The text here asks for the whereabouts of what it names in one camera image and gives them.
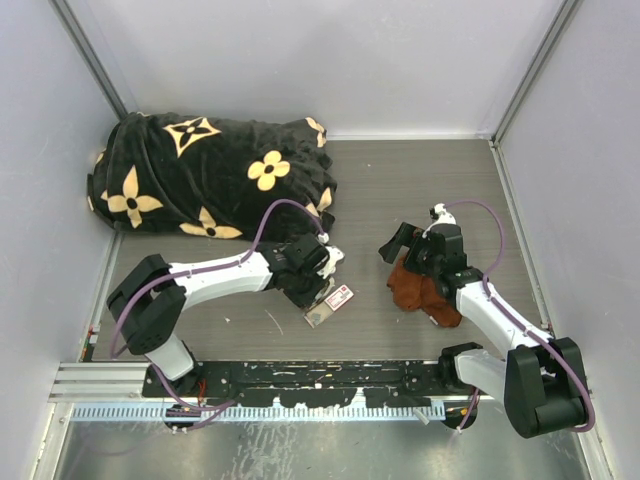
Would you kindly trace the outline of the red white staple box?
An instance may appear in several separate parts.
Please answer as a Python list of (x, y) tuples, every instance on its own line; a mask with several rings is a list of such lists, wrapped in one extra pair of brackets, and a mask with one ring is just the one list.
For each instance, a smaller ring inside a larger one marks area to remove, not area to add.
[(315, 329), (347, 304), (353, 297), (354, 292), (347, 285), (341, 285), (309, 309), (304, 314), (304, 319), (311, 328)]

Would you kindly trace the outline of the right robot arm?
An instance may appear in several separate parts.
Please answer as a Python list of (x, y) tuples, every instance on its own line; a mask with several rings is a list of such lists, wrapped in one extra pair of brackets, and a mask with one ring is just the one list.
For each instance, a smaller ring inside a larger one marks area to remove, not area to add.
[(469, 265), (458, 225), (420, 229), (402, 223), (378, 253), (393, 263), (402, 248), (407, 250), (403, 267), (432, 280), (436, 292), (500, 353), (494, 357), (475, 343), (443, 349), (438, 379), (444, 390), (459, 394), (472, 386), (500, 401), (523, 438), (593, 425), (579, 346), (543, 332), (504, 302), (482, 272)]

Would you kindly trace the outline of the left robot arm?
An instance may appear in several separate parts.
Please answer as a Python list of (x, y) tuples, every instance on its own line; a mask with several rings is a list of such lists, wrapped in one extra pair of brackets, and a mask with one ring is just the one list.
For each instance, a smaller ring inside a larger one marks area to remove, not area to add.
[(107, 308), (133, 355), (144, 356), (178, 396), (200, 384), (196, 360), (175, 333), (183, 311), (200, 303), (241, 293), (278, 290), (301, 310), (324, 300), (345, 258), (322, 236), (305, 234), (284, 243), (260, 242), (227, 258), (199, 263), (168, 263), (159, 254), (145, 257), (116, 287)]

